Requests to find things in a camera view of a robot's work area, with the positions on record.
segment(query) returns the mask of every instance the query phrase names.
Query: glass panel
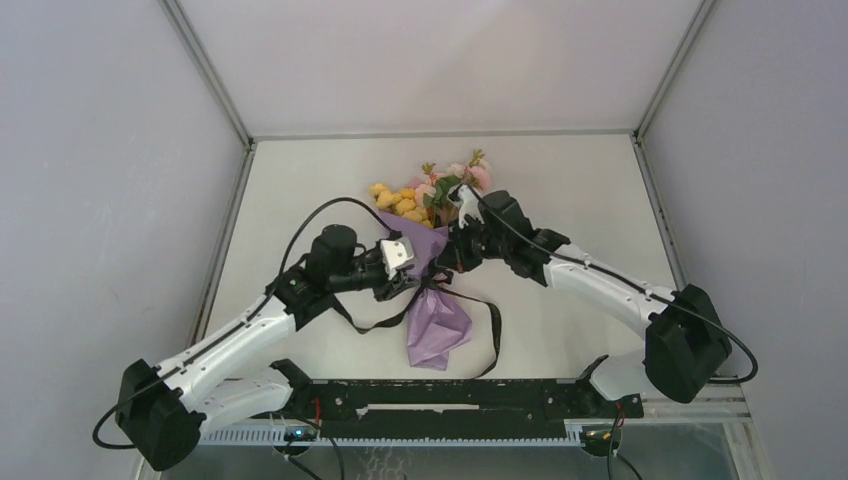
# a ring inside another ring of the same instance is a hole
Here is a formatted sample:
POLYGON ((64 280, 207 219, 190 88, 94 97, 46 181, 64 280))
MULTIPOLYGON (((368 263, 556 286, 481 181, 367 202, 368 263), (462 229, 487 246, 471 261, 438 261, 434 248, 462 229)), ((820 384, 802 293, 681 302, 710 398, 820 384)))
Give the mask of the glass panel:
MULTIPOLYGON (((621 453, 644 478, 736 480, 721 425, 627 425, 621 453)), ((606 460, 566 447, 343 447, 353 479, 605 479, 606 460)), ((339 478, 331 448, 298 458, 323 479, 339 478)), ((613 459, 616 479, 635 479, 613 459)), ((167 472, 169 480, 279 480, 307 478, 266 447, 198 447, 167 472)))

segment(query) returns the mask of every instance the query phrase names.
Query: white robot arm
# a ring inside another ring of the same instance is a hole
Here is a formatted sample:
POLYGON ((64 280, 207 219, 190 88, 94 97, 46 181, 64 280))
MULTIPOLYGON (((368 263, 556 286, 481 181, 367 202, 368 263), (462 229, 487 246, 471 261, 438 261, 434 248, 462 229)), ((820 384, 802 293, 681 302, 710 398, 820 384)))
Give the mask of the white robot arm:
POLYGON ((144 360, 130 365, 112 411, 132 445, 110 445, 99 439, 109 414, 95 428, 95 443, 112 449, 137 448, 161 471, 184 459, 204 434, 284 409, 298 388, 293 382, 305 376, 290 362, 275 362, 249 378, 225 379, 267 346, 333 308, 335 293, 372 289, 379 301, 408 287, 403 269, 413 260, 413 252, 407 239, 381 240, 360 255, 354 255, 356 245, 350 228, 325 228, 313 241, 305 265, 282 272, 234 320, 153 367, 144 360))
MULTIPOLYGON (((690 402, 730 354, 726 332, 703 290, 680 292, 635 279, 593 259, 551 230, 534 229, 505 191, 481 198, 468 186, 451 194, 461 218, 431 270, 470 271, 484 259, 501 259, 517 275, 576 293, 627 325, 645 341, 628 354, 602 356, 577 382, 591 397, 615 401, 658 390, 690 402)), ((124 372, 118 404, 94 431, 105 448, 138 448, 156 470, 185 458, 205 433, 268 411, 289 411, 308 377, 290 362, 225 381, 249 358, 334 308, 335 293, 372 289, 378 301, 414 286, 405 267, 411 242, 389 239, 354 255, 356 234, 331 225, 313 240, 300 263, 281 271, 264 295, 230 323, 184 352, 151 367, 144 360, 124 372), (111 413, 132 445, 105 444, 98 431, 111 413)))
POLYGON ((584 372, 604 399, 658 390, 691 402, 730 355, 726 330, 700 288, 675 292, 605 265, 564 235, 534 229, 506 191, 481 198, 461 185, 450 197, 465 217, 451 225, 439 267, 469 271, 484 259, 501 259, 521 277, 576 293, 645 341, 644 349, 600 357, 584 372))

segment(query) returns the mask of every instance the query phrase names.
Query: enclosure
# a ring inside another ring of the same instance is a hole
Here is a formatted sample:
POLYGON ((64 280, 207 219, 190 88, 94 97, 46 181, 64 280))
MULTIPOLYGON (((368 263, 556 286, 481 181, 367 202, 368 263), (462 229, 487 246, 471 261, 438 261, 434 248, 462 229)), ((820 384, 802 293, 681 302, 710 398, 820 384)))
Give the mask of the enclosure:
MULTIPOLYGON (((796 3, 4 5, 4 478, 306 478, 274 450, 287 427, 273 418, 213 432, 161 474, 133 450, 98 449, 91 429, 127 365, 244 311, 316 206, 370 202, 372 184, 400 187, 421 164, 476 149, 534 225, 651 284, 703 287, 759 358, 752 382, 690 404, 633 399, 641 414, 626 419, 621 451, 642 476, 843 478, 848 6, 796 3)), ((361 211, 329 209, 294 255, 333 223, 366 244, 383 235, 361 211)), ((459 300, 472 334, 444 371, 410 367, 405 327, 358 335, 328 313, 236 376, 290 358, 325 388, 441 385, 482 371, 497 336, 484 379, 567 385, 597 357, 643 345, 502 263, 452 288, 497 299, 503 327, 459 300)), ((363 322, 408 300, 340 298, 363 322)), ((720 373, 747 362, 735 349, 720 373)), ((528 412, 504 417, 516 434, 357 427, 339 438, 347 478, 606 478, 581 435, 611 415, 557 417, 543 436, 528 412)), ((123 433, 110 421, 103 437, 123 433)), ((298 458, 337 478, 328 445, 298 458)))

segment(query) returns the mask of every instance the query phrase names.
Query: black cable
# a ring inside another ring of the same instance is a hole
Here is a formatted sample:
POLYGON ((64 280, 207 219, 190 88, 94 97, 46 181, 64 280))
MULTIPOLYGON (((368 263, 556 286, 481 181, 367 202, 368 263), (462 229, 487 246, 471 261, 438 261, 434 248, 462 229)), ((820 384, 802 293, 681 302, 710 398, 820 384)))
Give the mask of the black cable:
MULTIPOLYGON (((348 202, 348 203, 353 203, 353 204, 359 205, 360 207, 362 207, 366 211, 368 211, 368 213, 370 213, 371 216, 374 217, 374 219, 377 220, 377 222, 380 223, 380 225, 383 226, 383 228, 385 228, 389 232, 396 233, 396 231, 394 229, 392 229, 391 227, 389 227, 389 225, 386 222, 384 222, 383 219, 380 218, 380 216, 377 215, 376 212, 374 212, 374 210, 371 210, 371 208, 368 207, 368 205, 366 205, 365 203, 363 203, 360 200, 357 200, 357 199, 351 198, 351 197, 338 197, 338 198, 334 198, 334 199, 332 199, 328 202, 325 202, 323 205, 316 208, 315 211, 313 211, 308 217, 306 217, 306 220, 304 220, 304 222, 297 229, 294 236, 289 241, 288 246, 286 247, 286 252, 283 255, 283 260, 280 262, 280 270, 277 274, 277 277, 274 278, 274 281, 272 282, 272 288, 268 291, 268 294, 265 295, 265 298, 262 300, 262 302, 260 302, 259 306, 256 307, 256 309, 254 309, 252 312, 250 312, 250 314, 248 314, 247 318, 245 319, 245 322, 250 322, 251 320, 253 320, 253 318, 256 317, 256 315, 262 310, 263 307, 265 307, 265 305, 268 304, 268 302, 274 296, 274 292, 277 290, 277 287, 279 286, 280 277, 282 277, 283 273, 285 273, 286 263, 288 262, 289 255, 291 254, 291 250, 294 247, 294 243, 297 240, 297 238, 300 236, 300 234, 303 233, 303 231, 306 229, 306 226, 309 225, 309 222, 311 222, 313 219, 315 219, 315 217, 319 213, 324 211, 327 207, 329 207, 331 205, 335 205, 336 203, 342 203, 342 202, 348 202)), ((220 340, 221 341, 224 340, 225 338, 227 338, 231 333, 235 332, 236 330, 237 329, 231 330, 229 334, 224 335, 223 337, 220 338, 220 340)), ((102 417, 100 417, 100 420, 97 421, 97 424, 94 426, 94 430, 91 432, 91 439, 94 441, 95 445, 97 445, 100 448, 105 448, 107 450, 131 450, 131 449, 134 449, 135 445, 132 445, 132 444, 119 445, 119 444, 107 443, 107 442, 100 440, 100 429, 103 428, 103 425, 106 423, 106 421, 109 419, 109 417, 112 416, 118 410, 120 410, 121 407, 123 407, 124 405, 128 404, 129 402, 135 400, 140 395, 150 391, 151 389, 155 388, 156 386, 162 384, 165 380, 170 378, 172 375, 179 372, 179 370, 180 370, 179 367, 174 367, 173 370, 171 370, 170 372, 166 373, 165 375, 159 377, 157 380, 155 380, 150 385, 148 385, 148 386, 142 388, 141 390, 135 392, 134 394, 130 395, 129 397, 125 398, 121 402, 118 402, 117 404, 115 404, 115 406, 110 408, 102 417)), ((341 451, 338 450, 338 445, 336 445, 334 440, 330 439, 329 437, 327 437, 327 438, 330 440, 330 443, 332 443, 334 448, 336 449, 336 455, 338 455, 338 457, 339 457, 339 466, 340 466, 341 472, 342 472, 342 479, 344 479, 344 465, 342 464, 341 451)))
POLYGON ((321 477, 319 477, 318 475, 316 475, 316 474, 315 474, 315 472, 313 472, 312 470, 310 470, 310 469, 309 469, 309 467, 307 467, 306 465, 304 465, 304 464, 300 463, 300 462, 299 462, 296 458, 294 458, 294 457, 289 457, 289 458, 287 458, 286 460, 288 460, 288 461, 289 461, 292 465, 294 465, 295 467, 299 468, 301 472, 303 472, 303 473, 305 473, 305 474, 309 475, 310 477, 314 478, 315 480, 322 480, 322 479, 321 479, 321 477))
POLYGON ((106 420, 108 420, 109 417, 111 417, 115 412, 120 410, 121 407, 123 407, 124 405, 135 400, 140 395, 147 393, 148 391, 152 390, 153 388, 156 388, 157 386, 162 384, 165 380, 171 378, 174 374, 176 374, 179 371, 180 371, 179 367, 174 367, 173 370, 171 370, 170 372, 166 373, 165 375, 159 377, 158 379, 156 379, 150 385, 148 385, 148 386, 142 388, 141 390, 135 392, 134 394, 130 395, 129 397, 127 397, 127 398, 123 399, 122 401, 116 403, 114 407, 110 408, 102 417, 100 417, 100 420, 97 421, 97 424, 94 426, 94 430, 91 432, 91 439, 94 441, 94 444, 97 445, 100 448, 105 448, 106 450, 132 450, 132 449, 134 449, 135 445, 133 445, 131 443, 126 444, 126 445, 118 445, 118 444, 114 444, 114 443, 106 443, 103 440, 100 440, 100 429, 103 428, 103 425, 106 423, 106 420))
POLYGON ((623 463, 623 464, 627 465, 627 468, 629 468, 629 469, 630 469, 630 471, 631 471, 631 472, 633 472, 633 475, 636 475, 636 478, 638 478, 639 480, 645 480, 644 478, 642 478, 642 475, 639 475, 639 471, 638 471, 638 470, 636 470, 636 467, 634 467, 632 463, 630 463, 630 460, 628 460, 628 459, 624 458, 624 455, 622 455, 622 454, 620 454, 620 453, 616 452, 616 453, 615 453, 615 456, 616 456, 619 460, 621 460, 621 463, 623 463))
MULTIPOLYGON (((293 418, 295 420, 303 422, 303 423, 309 425, 310 427, 314 428, 318 432, 321 432, 321 426, 318 425, 317 423, 313 422, 312 420, 307 420, 300 415, 295 415, 295 414, 290 413, 290 412, 280 412, 280 414, 283 415, 283 417, 293 418)), ((333 451, 336 452, 336 459, 339 461, 339 473, 341 475, 341 480, 344 480, 345 473, 344 473, 344 458, 342 457, 342 450, 339 448, 339 445, 336 443, 336 440, 333 437, 331 437, 329 435, 325 435, 323 432, 321 433, 321 437, 326 438, 327 440, 330 441, 330 444, 333 445, 333 451)))
MULTIPOLYGON (((480 194, 477 193, 476 190, 474 190, 473 188, 470 188, 470 187, 469 187, 469 190, 471 190, 471 193, 477 198, 477 201, 480 202, 480 204, 482 204, 484 207, 486 207, 486 209, 489 211, 489 214, 492 217, 494 217, 495 220, 500 222, 503 226, 505 226, 507 229, 509 229, 509 231, 511 231, 518 238, 520 238, 522 241, 524 241, 525 243, 527 243, 531 247, 535 248, 536 250, 539 250, 540 252, 545 253, 546 255, 550 255, 551 257, 557 258, 557 259, 562 260, 564 262, 576 263, 578 265, 583 265, 586 268, 590 268, 592 270, 596 270, 598 272, 601 272, 601 273, 603 273, 607 276, 610 276, 610 277, 624 283, 625 285, 636 290, 640 294, 645 294, 645 293, 648 292, 645 289, 645 287, 637 284, 636 282, 628 279, 627 277, 625 277, 625 276, 623 276, 623 275, 621 275, 617 272, 614 272, 612 270, 609 270, 607 268, 604 268, 604 267, 601 267, 601 266, 598 266, 598 265, 595 265, 595 264, 592 264, 592 263, 589 263, 587 265, 586 263, 583 262, 583 260, 571 258, 571 257, 568 257, 566 255, 561 255, 559 253, 552 252, 552 251, 548 250, 547 248, 539 245, 538 243, 534 242, 533 240, 525 237, 515 227, 510 225, 509 222, 504 220, 503 217, 501 217, 498 213, 496 213, 495 210, 491 206, 489 206, 489 204, 486 203, 485 200, 483 200, 483 197, 481 197, 480 194)), ((687 315, 692 315, 693 317, 701 320, 702 322, 711 326, 712 328, 715 328, 716 330, 718 330, 722 334, 726 335, 727 338, 729 338, 733 343, 735 343, 745 353, 745 355, 748 357, 748 360, 751 362, 751 371, 747 375, 745 375, 744 377, 727 378, 727 379, 710 379, 710 380, 708 380, 707 383, 711 383, 711 384, 715 384, 715 385, 739 385, 739 384, 742 384, 742 383, 745 383, 745 382, 749 382, 754 377, 757 376, 757 372, 759 372, 759 369, 760 369, 760 366, 759 366, 760 364, 757 361, 757 357, 754 355, 754 352, 752 352, 751 349, 748 348, 748 346, 745 345, 745 343, 742 340, 740 340, 739 337, 734 335, 730 330, 728 330, 728 329, 724 328, 723 326, 717 324, 716 322, 704 317, 703 315, 695 313, 695 312, 693 312, 689 309, 683 308, 680 305, 673 304, 673 303, 671 303, 670 300, 665 299, 663 297, 660 297, 659 295, 656 295, 654 293, 650 294, 649 298, 652 299, 652 300, 657 300, 661 303, 664 303, 665 305, 668 305, 669 307, 680 310, 681 312, 686 313, 687 315)))
POLYGON ((276 450, 279 453, 282 453, 283 458, 285 458, 286 461, 291 462, 291 464, 294 465, 295 467, 297 467, 301 472, 309 475, 310 477, 314 478, 315 480, 322 480, 322 478, 319 477, 315 472, 310 470, 309 467, 300 463, 299 460, 297 460, 296 458, 291 456, 291 454, 289 453, 289 447, 291 447, 292 443, 294 443, 294 439, 289 440, 288 443, 286 443, 286 445, 282 448, 277 447, 275 445, 274 450, 276 450))
POLYGON ((283 254, 283 260, 280 262, 280 269, 277 271, 277 277, 274 278, 274 281, 271 283, 271 288, 268 291, 268 295, 265 297, 264 300, 262 300, 262 303, 259 304, 259 307, 257 307, 256 310, 250 313, 250 315, 245 321, 251 321, 253 317, 256 316, 256 314, 259 313, 260 310, 262 310, 262 307, 264 307, 271 300, 271 297, 274 295, 274 292, 279 286, 280 278, 283 276, 284 273, 286 273, 286 263, 288 263, 289 255, 291 255, 292 248, 294 248, 295 242, 300 237, 300 234, 303 233, 304 230, 306 230, 306 227, 309 225, 309 223, 312 222, 312 220, 314 220, 319 213, 323 212, 328 207, 343 202, 359 205, 360 207, 364 208, 368 213, 370 213, 371 216, 374 217, 374 219, 377 220, 377 222, 383 226, 383 228, 385 228, 389 232, 395 232, 395 230, 389 227, 389 225, 385 221, 383 221, 383 219, 380 218, 380 216, 377 215, 374 210, 371 210, 371 208, 365 203, 363 203, 361 200, 357 200, 351 197, 337 197, 327 202, 324 202, 320 207, 316 208, 312 213, 310 213, 309 216, 306 217, 306 220, 304 220, 303 223, 300 224, 300 227, 298 227, 297 230, 294 232, 294 235, 292 236, 291 240, 289 240, 289 244, 286 246, 286 251, 283 254))
POLYGON ((612 447, 615 444, 615 429, 618 428, 618 421, 621 420, 621 408, 619 406, 618 412, 615 414, 615 420, 612 422, 612 428, 610 429, 610 448, 607 453, 607 475, 609 476, 609 480, 612 479, 612 447))
POLYGON ((653 298, 654 300, 657 300, 661 303, 664 303, 671 308, 676 308, 677 310, 680 310, 683 313, 686 313, 687 315, 692 315, 693 317, 699 319, 700 321, 706 323, 707 325, 715 328, 716 330, 718 330, 722 334, 726 335, 727 338, 729 338, 733 343, 735 343, 745 353, 745 355, 748 357, 748 360, 751 362, 751 371, 748 372, 748 374, 745 375, 744 377, 740 377, 740 378, 711 378, 711 379, 707 380, 707 383, 711 383, 713 385, 741 385, 745 382, 750 382, 751 380, 754 379, 754 377, 757 376, 757 373, 760 371, 760 362, 757 361, 757 357, 754 355, 754 352, 752 352, 751 349, 748 348, 748 346, 745 345, 745 343, 742 340, 739 339, 739 337, 734 335, 733 332, 724 328, 723 326, 719 325, 718 323, 715 323, 714 321, 710 320, 709 318, 704 317, 703 315, 699 315, 695 312, 687 310, 687 309, 681 307, 680 305, 676 305, 674 303, 669 302, 668 300, 666 300, 664 298, 658 297, 656 295, 651 295, 651 298, 653 298))

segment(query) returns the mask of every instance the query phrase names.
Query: purple wrapping paper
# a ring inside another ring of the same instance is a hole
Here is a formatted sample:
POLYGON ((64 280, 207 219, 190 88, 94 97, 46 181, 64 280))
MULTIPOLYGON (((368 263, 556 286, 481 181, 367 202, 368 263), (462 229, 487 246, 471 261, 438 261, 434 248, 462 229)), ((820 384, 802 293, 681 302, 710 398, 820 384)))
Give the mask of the purple wrapping paper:
MULTIPOLYGON (((431 230, 386 212, 380 212, 380 218, 412 242, 415 261, 409 275, 420 278, 430 260, 444 250, 447 227, 431 230)), ((438 290, 424 290, 407 317, 406 352, 412 367, 445 370, 448 352, 471 339, 471 318, 453 297, 438 290)))

